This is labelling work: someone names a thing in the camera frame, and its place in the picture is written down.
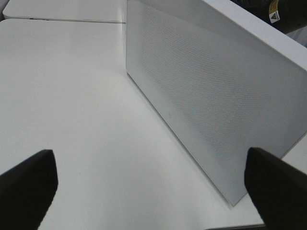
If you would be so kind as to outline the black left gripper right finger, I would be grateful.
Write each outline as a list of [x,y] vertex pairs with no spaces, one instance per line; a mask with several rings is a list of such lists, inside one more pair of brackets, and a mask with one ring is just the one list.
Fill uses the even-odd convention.
[[307,228],[307,175],[271,153],[248,150],[244,184],[269,230]]

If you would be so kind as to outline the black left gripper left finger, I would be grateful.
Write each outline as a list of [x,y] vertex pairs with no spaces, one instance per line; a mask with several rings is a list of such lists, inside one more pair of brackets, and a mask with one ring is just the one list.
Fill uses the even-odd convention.
[[53,150],[44,149],[0,176],[0,228],[36,230],[58,188]]

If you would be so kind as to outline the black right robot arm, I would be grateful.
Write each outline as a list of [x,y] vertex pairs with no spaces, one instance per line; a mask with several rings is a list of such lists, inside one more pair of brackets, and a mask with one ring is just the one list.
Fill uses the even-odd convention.
[[235,0],[270,26],[307,46],[307,2],[305,0]]

